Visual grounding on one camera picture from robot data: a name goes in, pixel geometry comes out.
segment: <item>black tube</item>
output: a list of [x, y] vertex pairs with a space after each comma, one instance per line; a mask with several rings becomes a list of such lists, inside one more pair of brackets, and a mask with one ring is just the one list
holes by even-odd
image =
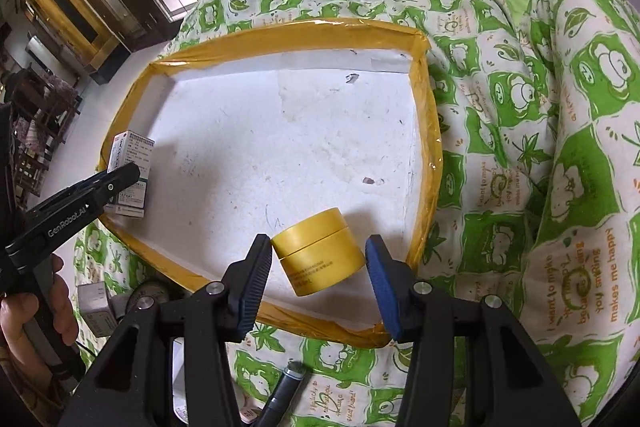
[[300, 383], [305, 378], [306, 368], [300, 362], [289, 362], [280, 375], [276, 388], [271, 393], [262, 414], [254, 422], [253, 427], [277, 427], [287, 412]]

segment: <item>metal screw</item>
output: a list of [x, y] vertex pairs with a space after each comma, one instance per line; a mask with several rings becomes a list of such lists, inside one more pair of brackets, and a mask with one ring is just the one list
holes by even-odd
[[428, 295], [433, 287], [427, 281], [418, 281], [414, 283], [414, 291], [420, 295]]
[[148, 310], [149, 308], [151, 308], [151, 306], [154, 305], [154, 302], [154, 298], [151, 295], [145, 295], [144, 297], [138, 299], [138, 302], [136, 302], [136, 306], [139, 310]]
[[497, 295], [487, 295], [484, 298], [484, 303], [489, 306], [489, 308], [499, 308], [502, 306], [502, 299]]
[[220, 281], [213, 281], [207, 284], [207, 293], [209, 295], [220, 295], [225, 290], [225, 285]]

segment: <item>human hand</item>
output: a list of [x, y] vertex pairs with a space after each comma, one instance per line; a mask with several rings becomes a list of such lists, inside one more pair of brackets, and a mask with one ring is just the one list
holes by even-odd
[[[78, 322], [69, 300], [69, 288], [57, 274], [64, 262], [57, 255], [51, 255], [53, 286], [50, 302], [53, 311], [53, 327], [62, 336], [63, 342], [71, 346], [78, 337]], [[14, 367], [42, 393], [46, 394], [51, 383], [49, 367], [37, 354], [22, 326], [38, 311], [38, 298], [30, 293], [10, 295], [2, 299], [0, 305], [0, 326], [11, 352]]]

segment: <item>yellow jar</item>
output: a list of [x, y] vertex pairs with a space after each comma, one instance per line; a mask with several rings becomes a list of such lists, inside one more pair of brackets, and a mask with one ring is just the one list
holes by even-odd
[[362, 251], [338, 208], [330, 208], [271, 239], [298, 297], [311, 295], [356, 273]]

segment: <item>tiled floor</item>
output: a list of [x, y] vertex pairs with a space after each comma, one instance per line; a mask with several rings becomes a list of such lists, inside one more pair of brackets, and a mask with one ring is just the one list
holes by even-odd
[[[165, 44], [158, 44], [132, 54], [109, 84], [89, 84], [82, 94], [80, 115], [69, 129], [66, 143], [56, 151], [49, 166], [40, 200], [94, 174], [102, 141], [129, 87], [164, 46]], [[56, 253], [65, 261], [61, 275], [69, 288], [73, 288], [74, 239], [58, 248]]]

